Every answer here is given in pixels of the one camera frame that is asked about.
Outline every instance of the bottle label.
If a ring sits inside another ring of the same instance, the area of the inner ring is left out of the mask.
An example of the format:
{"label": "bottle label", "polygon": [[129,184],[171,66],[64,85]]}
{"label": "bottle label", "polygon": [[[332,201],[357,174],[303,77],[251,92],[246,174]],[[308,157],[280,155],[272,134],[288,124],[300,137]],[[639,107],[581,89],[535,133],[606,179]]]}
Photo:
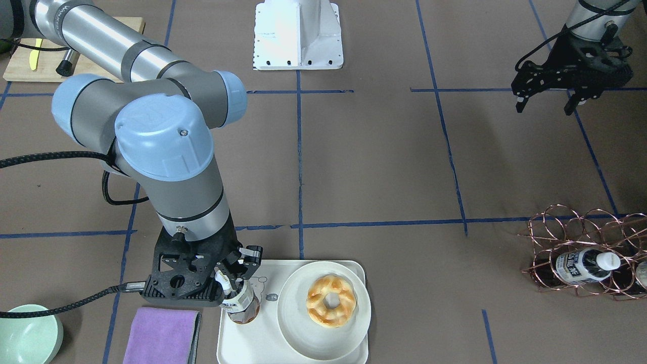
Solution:
{"label": "bottle label", "polygon": [[249,281],[243,283],[243,289],[231,299],[226,299],[220,304],[220,307],[229,313],[242,312],[247,309],[254,299],[254,289],[250,287]]}
{"label": "bottle label", "polygon": [[570,284],[578,285],[602,280],[589,274],[589,271],[582,264],[584,253],[589,250],[590,249],[584,249],[581,251],[574,251],[572,253],[564,253],[558,256],[555,261],[555,271],[559,274],[560,278]]}

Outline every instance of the floor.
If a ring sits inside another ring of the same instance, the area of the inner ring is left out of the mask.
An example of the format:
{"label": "floor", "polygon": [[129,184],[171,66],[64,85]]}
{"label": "floor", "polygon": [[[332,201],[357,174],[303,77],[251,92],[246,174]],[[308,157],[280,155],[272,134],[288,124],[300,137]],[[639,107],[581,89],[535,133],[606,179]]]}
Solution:
{"label": "floor", "polygon": [[[145,35],[254,91],[245,117],[214,131],[238,237],[266,259],[361,263],[369,363],[644,360],[635,338],[647,301],[538,293],[520,273],[531,245],[516,235],[552,203],[647,210],[642,7],[622,31],[633,80],[567,117],[565,91],[517,114],[509,87],[516,60],[560,30],[575,1],[336,0],[345,65],[311,72],[252,70],[258,2],[95,1],[143,17]],[[0,80],[0,158],[78,149],[49,112],[56,86]],[[147,203],[107,205],[101,170],[77,159],[1,172],[3,310],[147,277],[160,222]],[[111,179],[114,198],[143,193]],[[120,363],[146,305],[115,295],[60,315],[53,363]],[[201,311],[197,363],[215,363],[220,311]]]}

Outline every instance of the white tray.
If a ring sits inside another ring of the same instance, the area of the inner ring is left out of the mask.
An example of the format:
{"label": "white tray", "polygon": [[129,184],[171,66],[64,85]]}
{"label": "white tray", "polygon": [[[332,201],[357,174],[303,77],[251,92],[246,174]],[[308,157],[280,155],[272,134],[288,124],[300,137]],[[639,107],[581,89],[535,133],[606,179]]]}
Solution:
{"label": "white tray", "polygon": [[[248,324],[235,324],[225,311],[220,315],[217,358],[220,364],[364,364],[368,360],[368,333],[357,349],[335,360],[316,361],[295,352],[285,341],[277,320],[277,299],[283,283],[294,271],[314,260],[263,260],[250,279],[261,301],[258,316]],[[366,284],[364,268],[352,260],[333,260]]]}

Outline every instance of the yellow knife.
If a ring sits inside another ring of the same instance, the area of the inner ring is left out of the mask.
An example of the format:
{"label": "yellow knife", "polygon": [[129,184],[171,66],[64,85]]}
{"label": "yellow knife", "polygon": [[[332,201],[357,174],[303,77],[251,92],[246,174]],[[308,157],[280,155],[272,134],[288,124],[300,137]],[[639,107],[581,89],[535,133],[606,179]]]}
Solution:
{"label": "yellow knife", "polygon": [[[36,46],[40,47],[41,45],[43,45],[43,40],[40,39],[40,38],[36,39]],[[39,53],[40,53],[40,51],[37,51],[36,49],[34,49],[33,51],[31,51],[29,53],[29,68],[31,68],[32,71],[35,71],[36,68],[38,67],[38,54]]]}

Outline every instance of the black cable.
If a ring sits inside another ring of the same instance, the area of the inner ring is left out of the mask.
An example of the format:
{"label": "black cable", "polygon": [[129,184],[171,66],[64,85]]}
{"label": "black cable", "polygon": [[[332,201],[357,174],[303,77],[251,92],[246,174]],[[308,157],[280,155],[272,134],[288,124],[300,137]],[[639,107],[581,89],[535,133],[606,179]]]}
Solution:
{"label": "black cable", "polygon": [[590,23],[590,22],[592,22],[592,21],[594,21],[594,20],[596,20],[596,19],[598,19],[598,18],[600,18],[600,17],[605,16],[606,14],[608,14],[608,13],[610,13],[610,12],[612,12],[612,11],[614,11],[614,10],[618,9],[618,8],[619,8],[619,7],[621,7],[622,5],[625,5],[625,4],[626,4],[626,3],[628,3],[629,1],[631,1],[631,0],[622,0],[622,1],[618,2],[618,3],[616,3],[615,5],[613,5],[612,7],[610,7],[610,8],[608,8],[608,9],[606,9],[605,11],[603,11],[603,12],[601,12],[601,13],[599,13],[599,14],[595,14],[594,16],[592,16],[592,17],[590,17],[590,18],[588,18],[588,19],[586,19],[586,20],[583,20],[583,21],[581,21],[581,22],[577,23],[576,25],[573,25],[572,27],[566,28],[566,29],[562,30],[561,32],[559,32],[559,33],[555,34],[554,36],[552,36],[552,37],[550,37],[550,38],[546,39],[545,41],[543,41],[543,42],[542,42],[542,44],[539,44],[535,49],[531,50],[528,54],[526,54],[525,56],[521,57],[521,58],[519,59],[519,61],[517,62],[517,64],[516,64],[516,65],[514,65],[514,70],[515,70],[515,71],[517,71],[517,72],[520,72],[520,71],[521,71],[521,64],[523,63],[523,61],[525,61],[526,59],[528,59],[528,57],[530,57],[530,56],[532,56],[533,54],[535,54],[535,52],[537,52],[538,50],[540,50],[544,45],[547,45],[548,43],[550,43],[550,42],[552,42],[553,40],[555,40],[555,38],[560,37],[560,36],[563,36],[564,34],[566,34],[566,33],[570,32],[570,31],[571,31],[571,30],[573,30],[573,29],[579,28],[579,27],[581,27],[582,25],[588,24],[588,23]]}
{"label": "black cable", "polygon": [[41,52],[60,52],[60,51],[67,51],[69,47],[60,47],[60,48],[43,48],[43,47],[34,47],[33,45],[27,45],[27,44],[22,44],[17,41],[12,41],[9,39],[0,39],[1,41],[5,41],[7,43],[13,44],[18,47],[22,48],[28,48],[28,49],[34,49],[35,51],[41,51]]}
{"label": "black cable", "polygon": [[74,303],[66,304],[63,307],[55,308],[53,310],[33,311],[33,312],[0,312],[0,319],[30,319],[33,317],[43,317],[50,315],[58,315],[59,313],[67,312],[75,308],[79,308],[84,304],[89,304],[92,301],[98,300],[105,295],[111,293],[142,293],[146,287],[146,282],[126,282],[118,286],[112,286],[104,289],[101,292],[95,293],[88,298],[76,301]]}
{"label": "black cable", "polygon": [[74,303],[67,304],[63,307],[55,308],[53,310],[35,311],[35,312],[0,312],[0,319],[30,319],[33,317],[58,315],[59,313],[63,313],[69,310],[73,310],[75,308],[79,308],[84,304],[88,304],[92,301],[100,299],[105,295],[109,295],[111,293],[117,293],[120,290],[122,290],[121,286],[123,286],[123,284],[119,286],[112,286],[110,288],[106,288],[103,291],[95,293],[94,295],[91,295],[88,298],[82,299],[80,301],[76,301]]}
{"label": "black cable", "polygon": [[148,201],[148,196],[143,197],[143,198],[138,198],[138,199],[131,199],[131,200],[126,200],[126,201],[115,201],[110,198],[110,194],[108,193],[108,177],[110,176],[110,173],[108,171],[104,171],[104,175],[101,178],[101,191],[104,193],[104,199],[105,202],[108,202],[111,205],[114,206],[121,206],[121,205],[134,205],[136,203],[142,203]]}
{"label": "black cable", "polygon": [[85,150],[79,150],[79,151],[70,151],[70,152],[49,152],[49,153],[28,154],[28,155],[20,155],[19,157],[2,159],[0,161],[0,169],[15,166],[15,165],[22,165],[23,163],[30,163],[30,162],[37,162],[37,161],[50,161],[52,159],[69,159],[69,158],[94,158],[94,159],[101,159],[102,161],[106,162],[108,165],[114,164],[113,158],[110,157],[109,155],[96,153],[96,152],[87,152]]}

